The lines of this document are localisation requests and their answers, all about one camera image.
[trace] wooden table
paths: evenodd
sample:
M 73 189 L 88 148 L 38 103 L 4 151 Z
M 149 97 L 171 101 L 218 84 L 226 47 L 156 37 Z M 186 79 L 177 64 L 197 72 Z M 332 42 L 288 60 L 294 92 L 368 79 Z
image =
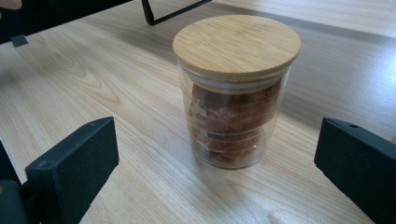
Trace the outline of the wooden table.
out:
M 266 1 L 249 1 L 257 10 L 221 2 L 151 27 L 133 1 L 28 36 L 28 45 L 0 46 L 0 136 L 21 180 L 26 165 L 76 128 L 113 116 L 120 165 L 81 223 L 371 223 L 313 159 L 323 117 L 395 142 L 394 32 L 337 26 L 334 8 L 325 24 L 266 11 Z M 176 0 L 151 5 L 159 14 L 180 8 Z M 396 7 L 378 6 L 384 11 L 373 17 L 346 14 L 345 21 L 392 23 Z M 191 153 L 172 51 L 180 29 L 226 14 L 282 21 L 303 42 L 265 157 L 236 171 Z

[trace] black object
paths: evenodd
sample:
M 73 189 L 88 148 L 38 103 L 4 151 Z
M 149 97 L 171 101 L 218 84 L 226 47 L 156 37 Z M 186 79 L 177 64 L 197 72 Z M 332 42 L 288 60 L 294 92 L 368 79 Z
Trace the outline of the black object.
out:
M 178 11 L 175 11 L 173 13 L 170 13 L 170 14 L 166 15 L 166 16 L 163 16 L 163 17 L 161 17 L 161 18 L 159 18 L 157 20 L 154 19 L 154 15 L 152 14 L 151 7 L 149 5 L 149 0 L 142 0 L 142 4 L 143 4 L 143 10 L 145 11 L 146 22 L 148 24 L 150 24 L 150 25 L 156 25 L 156 24 L 158 24 L 160 22 L 167 21 L 167 20 L 169 20 L 171 18 L 174 18 L 177 15 L 180 15 L 180 14 L 182 14 L 184 12 L 192 10 L 192 9 L 194 9 L 196 7 L 199 7 L 199 6 L 201 6 L 201 5 L 205 4 L 205 3 L 208 3 L 210 1 L 212 1 L 212 0 L 201 0 L 201 1 L 199 1 L 197 3 L 194 3 L 194 4 L 190 5 L 190 6 L 183 7 L 182 9 L 180 9 Z
M 323 119 L 315 164 L 375 223 L 396 223 L 396 145 L 337 119 Z
M 0 141 L 0 180 L 14 180 L 20 183 L 17 173 L 14 170 L 14 166 L 8 157 L 6 149 Z
M 19 47 L 29 43 L 26 39 L 26 36 L 24 35 L 16 35 L 11 37 L 11 42 L 14 45 L 14 47 Z
M 113 118 L 83 125 L 28 165 L 21 187 L 0 181 L 0 223 L 79 223 L 119 160 Z

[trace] wooden lid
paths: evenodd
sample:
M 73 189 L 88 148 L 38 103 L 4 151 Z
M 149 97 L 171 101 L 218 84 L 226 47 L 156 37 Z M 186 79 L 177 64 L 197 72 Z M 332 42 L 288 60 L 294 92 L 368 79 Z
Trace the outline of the wooden lid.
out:
M 197 21 L 173 42 L 177 60 L 200 75 L 224 80 L 263 78 L 287 68 L 300 37 L 289 26 L 257 16 L 231 15 Z

